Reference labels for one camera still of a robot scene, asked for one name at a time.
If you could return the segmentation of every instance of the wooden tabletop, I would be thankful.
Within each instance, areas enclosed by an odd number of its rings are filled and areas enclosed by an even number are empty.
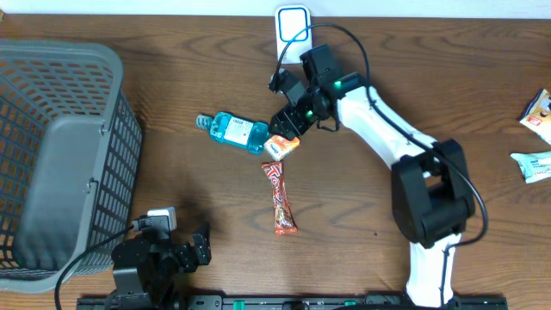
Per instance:
[[[486,200],[490,230],[456,253],[453,288],[507,297],[510,309],[551,303],[551,181],[527,185],[512,152],[551,146],[517,123],[527,102],[551,88],[551,23],[545,21],[315,18],[350,29],[365,45],[384,100],[419,130],[464,148]],[[98,42],[125,68],[124,91],[145,123],[132,216],[176,207],[178,239],[212,225],[213,260],[182,286],[230,295],[366,294],[401,290],[409,245],[391,214],[390,173],[355,133],[315,128],[285,159],[288,198],[300,233],[277,237],[271,187],[251,155],[195,128],[199,113],[256,121],[286,103],[266,89],[276,66],[273,18],[7,15],[0,37]],[[357,46],[316,29],[346,72],[363,73]],[[301,74],[297,65],[287,65]],[[480,229],[480,212],[464,239]],[[72,278],[78,297],[114,289],[110,272]],[[53,308],[53,293],[0,293],[2,309]]]

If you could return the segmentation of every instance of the white wall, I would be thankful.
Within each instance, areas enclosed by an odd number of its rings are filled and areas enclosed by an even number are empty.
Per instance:
[[[0,0],[6,13],[272,16],[284,4],[312,16],[551,19],[551,0]]]

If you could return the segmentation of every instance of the snack package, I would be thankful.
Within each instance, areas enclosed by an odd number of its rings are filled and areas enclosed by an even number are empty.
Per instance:
[[[274,160],[280,161],[299,145],[299,138],[294,138],[292,141],[289,141],[282,136],[273,135],[264,143],[264,150],[266,150]]]
[[[551,95],[546,90],[540,90],[518,122],[551,144]]]
[[[297,233],[291,207],[287,200],[285,191],[285,181],[283,180],[283,163],[271,162],[262,164],[262,169],[272,183],[272,198],[274,199],[274,220],[275,234],[278,236],[284,234]]]
[[[526,183],[534,183],[551,177],[551,152],[535,154],[512,153],[511,157],[518,162]]]

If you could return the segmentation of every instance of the gray basket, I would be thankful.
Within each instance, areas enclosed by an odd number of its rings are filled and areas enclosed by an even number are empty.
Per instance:
[[[0,40],[0,289],[39,293],[123,229],[142,133],[105,46]],[[106,270],[114,240],[69,275]]]

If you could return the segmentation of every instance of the mouthwash bottle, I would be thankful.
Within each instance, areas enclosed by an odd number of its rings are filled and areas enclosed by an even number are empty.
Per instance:
[[[267,124],[246,121],[226,112],[219,112],[214,118],[199,115],[195,125],[208,130],[210,138],[216,142],[238,146],[256,155],[264,150],[269,135]]]

